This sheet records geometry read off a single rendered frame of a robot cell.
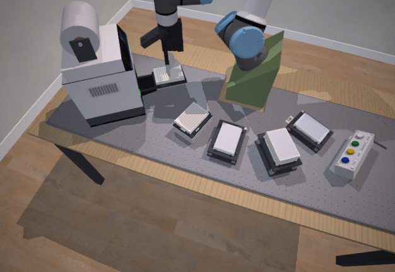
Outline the dark grey rectangular frame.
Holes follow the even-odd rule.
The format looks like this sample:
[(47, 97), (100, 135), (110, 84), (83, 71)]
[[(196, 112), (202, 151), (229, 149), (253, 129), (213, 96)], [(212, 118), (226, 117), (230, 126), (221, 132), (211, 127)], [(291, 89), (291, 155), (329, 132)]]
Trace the dark grey rectangular frame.
[[(223, 153), (223, 152), (220, 152), (220, 151), (218, 151), (216, 149), (213, 149), (223, 122), (225, 122), (227, 124), (231, 124), (233, 126), (237, 126), (237, 127), (242, 128), (242, 132), (241, 132), (241, 135), (240, 135), (240, 138), (239, 138), (239, 142), (237, 144), (234, 156), (226, 154), (226, 153)], [(239, 153), (240, 153), (240, 150), (241, 150), (241, 147), (242, 147), (242, 143), (244, 141), (244, 137), (245, 137), (246, 131), (247, 131), (246, 127), (239, 126), (237, 124), (234, 124), (234, 123), (231, 123), (231, 122), (227, 122), (227, 121), (224, 121), (224, 120), (220, 119), (220, 121), (219, 121), (219, 123), (217, 125), (217, 128), (216, 128), (216, 131), (215, 131), (215, 133), (213, 135), (213, 138), (211, 140), (211, 143), (209, 145), (209, 148), (207, 150), (207, 152), (208, 152), (207, 156), (213, 157), (215, 159), (218, 159), (218, 160), (221, 160), (221, 161), (224, 161), (224, 162), (227, 162), (227, 163), (230, 163), (232, 165), (235, 165), (236, 162), (237, 162), (237, 159), (239, 157)]]
[(333, 131), (330, 130), (330, 132), (328, 132), (328, 134), (324, 137), (324, 139), (322, 140), (322, 142), (320, 142), (319, 144), (317, 144), (318, 142), (313, 141), (312, 139), (310, 139), (307, 135), (305, 135), (303, 132), (301, 132), (299, 129), (296, 128), (296, 126), (293, 126), (294, 123), (305, 113), (305, 111), (301, 111), (288, 125), (287, 125), (287, 131), (293, 135), (294, 137), (296, 137), (299, 141), (301, 141), (304, 145), (306, 145), (307, 147), (309, 147), (312, 151), (314, 151), (315, 153), (317, 153), (327, 142), (327, 140), (332, 136), (332, 134), (334, 133)]

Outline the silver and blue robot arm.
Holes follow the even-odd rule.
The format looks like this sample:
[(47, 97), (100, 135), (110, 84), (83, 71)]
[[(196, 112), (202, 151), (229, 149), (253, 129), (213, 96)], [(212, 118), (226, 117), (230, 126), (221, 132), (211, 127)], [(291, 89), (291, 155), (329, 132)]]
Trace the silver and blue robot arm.
[[(177, 20), (177, 6), (210, 4), (213, 0), (154, 0), (156, 22), (169, 27)], [(242, 11), (232, 11), (215, 26), (216, 34), (227, 44), (242, 71), (250, 71), (260, 65), (268, 56), (264, 44), (266, 14), (272, 0), (245, 0)], [(176, 12), (176, 13), (175, 13)], [(161, 16), (163, 15), (163, 16)], [(140, 38), (145, 49), (168, 32), (158, 26)], [(230, 43), (230, 47), (229, 47)]]

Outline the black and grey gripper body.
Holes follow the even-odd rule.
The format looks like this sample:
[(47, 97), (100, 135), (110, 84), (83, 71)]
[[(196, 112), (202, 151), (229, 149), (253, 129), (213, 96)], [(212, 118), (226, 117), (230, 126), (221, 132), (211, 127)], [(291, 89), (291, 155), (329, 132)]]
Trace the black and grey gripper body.
[(172, 26), (165, 27), (158, 24), (158, 27), (168, 32), (166, 36), (160, 39), (162, 41), (162, 51), (163, 51), (163, 46), (166, 46), (166, 49), (168, 51), (178, 51), (178, 52), (184, 51), (181, 18), (178, 18), (177, 23), (175, 23)]

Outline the light grey roll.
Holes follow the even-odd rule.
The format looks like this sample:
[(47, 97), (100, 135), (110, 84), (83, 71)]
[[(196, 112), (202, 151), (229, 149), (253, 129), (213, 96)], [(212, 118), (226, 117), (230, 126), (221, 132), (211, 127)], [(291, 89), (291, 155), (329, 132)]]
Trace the light grey roll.
[(83, 1), (68, 3), (62, 12), (60, 43), (73, 56), (69, 41), (76, 37), (89, 37), (95, 53), (100, 47), (98, 14), (93, 6)]

